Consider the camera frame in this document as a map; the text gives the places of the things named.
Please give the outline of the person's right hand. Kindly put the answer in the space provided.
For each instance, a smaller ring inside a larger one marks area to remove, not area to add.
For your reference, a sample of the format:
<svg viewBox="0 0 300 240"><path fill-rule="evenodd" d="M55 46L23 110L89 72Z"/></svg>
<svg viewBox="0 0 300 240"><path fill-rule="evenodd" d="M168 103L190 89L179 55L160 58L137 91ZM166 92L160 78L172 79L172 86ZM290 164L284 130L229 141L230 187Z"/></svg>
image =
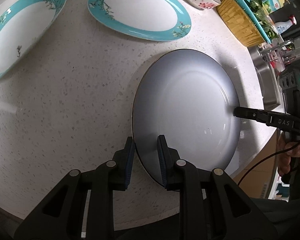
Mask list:
<svg viewBox="0 0 300 240"><path fill-rule="evenodd" d="M285 135L283 133L280 135L277 144L279 151L287 150L293 147L294 145L296 145L296 142L286 142ZM290 162L292 158L300 159L300 144L296 148L278 155L277 170L279 176L282 177L284 174L288 174L290 172Z"/></svg>

